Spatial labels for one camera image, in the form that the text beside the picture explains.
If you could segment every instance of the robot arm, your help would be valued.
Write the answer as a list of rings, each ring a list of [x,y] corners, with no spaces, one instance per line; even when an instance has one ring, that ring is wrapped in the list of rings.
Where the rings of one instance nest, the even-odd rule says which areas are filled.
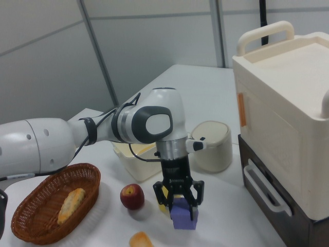
[[[191,178],[188,153],[203,149],[205,145],[188,139],[177,90],[157,88],[141,103],[133,104],[135,100],[137,102],[138,98],[123,104],[112,114],[79,121],[40,118],[0,125],[0,181],[17,178],[18,174],[22,174],[18,177],[30,178],[57,172],[71,162],[77,148],[97,141],[155,142],[163,174],[163,182],[154,185],[158,202],[171,210],[173,196],[184,195],[191,205],[193,219],[192,207],[200,205],[203,199],[203,181]],[[167,198],[162,186],[169,191]],[[197,199],[193,197],[191,186],[198,191]]]

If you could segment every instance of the white table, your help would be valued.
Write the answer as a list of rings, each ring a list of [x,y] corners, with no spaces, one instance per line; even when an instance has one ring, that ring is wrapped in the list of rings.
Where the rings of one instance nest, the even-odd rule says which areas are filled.
[[[209,174],[199,169],[190,154],[191,174],[205,181],[204,201],[199,206],[196,230],[175,230],[169,217],[158,209],[152,185],[162,181],[159,173],[140,183],[145,194],[144,207],[129,213],[120,202],[121,189],[136,181],[120,164],[110,142],[84,147],[73,160],[91,163],[101,171],[98,200],[78,227],[61,241],[49,246],[129,246],[130,237],[139,231],[148,234],[155,247],[161,246],[285,246],[243,185],[237,145],[240,132],[231,69],[174,65],[141,90],[142,101],[154,87],[174,87],[182,96],[186,128],[192,131],[199,123],[217,120],[232,131],[233,162],[223,172]],[[99,112],[85,109],[72,120],[96,116]],[[10,220],[20,202],[42,182],[34,178],[15,183],[6,189],[9,196],[5,232],[0,246],[34,246],[17,239],[11,232]]]

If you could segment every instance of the purple block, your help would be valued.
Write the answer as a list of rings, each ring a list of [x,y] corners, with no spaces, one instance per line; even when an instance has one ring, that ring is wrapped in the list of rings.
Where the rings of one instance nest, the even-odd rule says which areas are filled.
[[[193,220],[191,221],[189,208],[185,198],[174,198],[170,216],[175,229],[195,230],[199,212],[198,210],[193,212]]]

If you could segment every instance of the white container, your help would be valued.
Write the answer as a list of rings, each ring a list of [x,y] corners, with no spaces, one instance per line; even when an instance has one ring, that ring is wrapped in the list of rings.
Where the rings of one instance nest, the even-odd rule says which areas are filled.
[[[151,176],[161,171],[161,163],[159,162],[145,162],[137,159],[131,153],[128,144],[125,143],[112,143],[115,154],[119,157],[121,163],[126,170],[133,176],[138,182],[142,182]],[[157,151],[155,143],[153,144],[131,144],[134,153],[143,159],[158,159],[154,156]]]
[[[217,121],[200,123],[191,133],[195,140],[206,142],[207,148],[194,152],[194,158],[200,168],[220,172],[232,163],[232,137],[228,125]]]
[[[286,39],[245,52],[256,39]],[[329,35],[289,22],[245,33],[233,57],[241,137],[313,220],[329,216]]]

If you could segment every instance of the red apple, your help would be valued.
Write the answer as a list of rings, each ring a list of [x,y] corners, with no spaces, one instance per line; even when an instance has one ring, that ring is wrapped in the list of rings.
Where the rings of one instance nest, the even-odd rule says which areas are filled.
[[[139,209],[145,201],[144,192],[138,184],[129,184],[121,190],[120,200],[130,210]]]

